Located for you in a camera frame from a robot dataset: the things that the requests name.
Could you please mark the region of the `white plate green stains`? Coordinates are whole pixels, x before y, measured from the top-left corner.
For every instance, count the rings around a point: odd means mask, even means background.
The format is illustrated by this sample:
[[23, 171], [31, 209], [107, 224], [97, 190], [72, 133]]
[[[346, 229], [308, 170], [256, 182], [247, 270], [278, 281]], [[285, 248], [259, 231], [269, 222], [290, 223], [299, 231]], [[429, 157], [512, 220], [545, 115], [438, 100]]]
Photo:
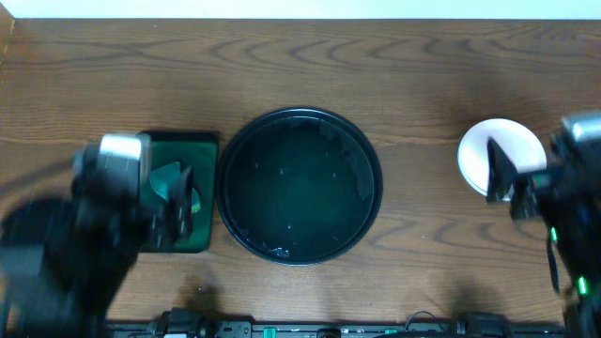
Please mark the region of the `white plate green stains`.
[[519, 173], [547, 167], [543, 145], [527, 127], [504, 118], [481, 121], [464, 134], [457, 150], [459, 171], [478, 193], [487, 193], [489, 138], [501, 147]]

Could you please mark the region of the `green yellow sponge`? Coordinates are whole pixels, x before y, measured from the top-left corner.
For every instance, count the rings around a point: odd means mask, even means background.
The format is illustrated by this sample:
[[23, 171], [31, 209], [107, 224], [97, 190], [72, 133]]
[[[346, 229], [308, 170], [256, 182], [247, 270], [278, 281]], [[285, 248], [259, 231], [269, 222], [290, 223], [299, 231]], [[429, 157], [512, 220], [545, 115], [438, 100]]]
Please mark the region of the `green yellow sponge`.
[[[149, 175], [150, 186], [153, 191], [163, 200], [168, 200], [169, 187], [178, 179], [181, 172], [179, 161], [166, 164], [153, 170]], [[202, 208], [200, 195], [196, 188], [192, 189], [192, 214], [199, 212]]]

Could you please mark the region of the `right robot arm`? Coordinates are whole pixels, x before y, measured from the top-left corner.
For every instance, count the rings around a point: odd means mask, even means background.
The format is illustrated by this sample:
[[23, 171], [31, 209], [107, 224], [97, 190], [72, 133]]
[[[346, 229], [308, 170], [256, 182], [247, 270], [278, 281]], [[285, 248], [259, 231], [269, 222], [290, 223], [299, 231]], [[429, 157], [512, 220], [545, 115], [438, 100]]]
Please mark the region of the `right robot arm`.
[[600, 335], [600, 112], [562, 119], [562, 133], [551, 137], [553, 163], [518, 172], [489, 138], [486, 201], [508, 199], [514, 221], [540, 218], [547, 237], [547, 259], [556, 294], [572, 298], [563, 318], [568, 337]]

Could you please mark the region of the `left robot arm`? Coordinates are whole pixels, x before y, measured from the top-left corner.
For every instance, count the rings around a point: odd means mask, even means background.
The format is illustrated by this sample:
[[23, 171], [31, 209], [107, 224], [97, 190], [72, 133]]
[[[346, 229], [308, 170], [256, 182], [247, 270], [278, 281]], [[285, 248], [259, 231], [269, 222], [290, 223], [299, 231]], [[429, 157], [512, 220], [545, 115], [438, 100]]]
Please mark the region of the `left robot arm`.
[[7, 293], [4, 337], [99, 337], [138, 254], [170, 251], [193, 230], [193, 169], [180, 170], [159, 207], [140, 201], [150, 166], [145, 134], [106, 134], [74, 159], [71, 197], [22, 204], [1, 222]]

